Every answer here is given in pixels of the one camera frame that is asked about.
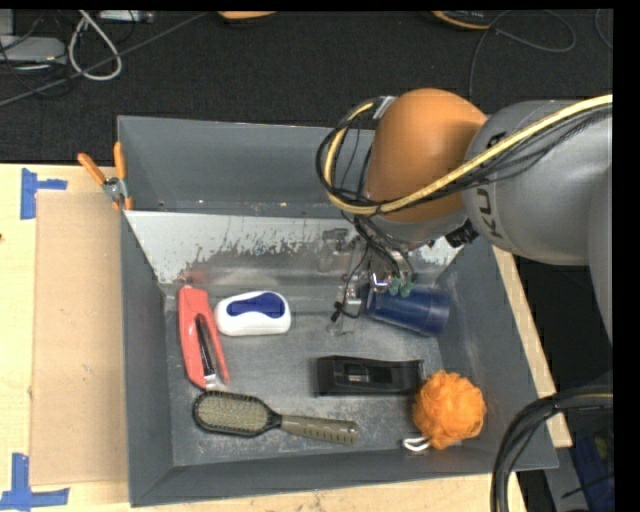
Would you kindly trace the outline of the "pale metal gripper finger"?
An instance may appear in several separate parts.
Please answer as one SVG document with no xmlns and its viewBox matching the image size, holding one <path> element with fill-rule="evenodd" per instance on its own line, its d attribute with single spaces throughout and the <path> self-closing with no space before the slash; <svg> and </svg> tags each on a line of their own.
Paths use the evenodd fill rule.
<svg viewBox="0 0 640 512">
<path fill-rule="evenodd" d="M 327 332 L 333 336 L 352 334 L 357 326 L 361 313 L 362 301 L 360 298 L 347 297 L 336 300 L 333 305 L 333 313 L 327 326 Z"/>
</svg>

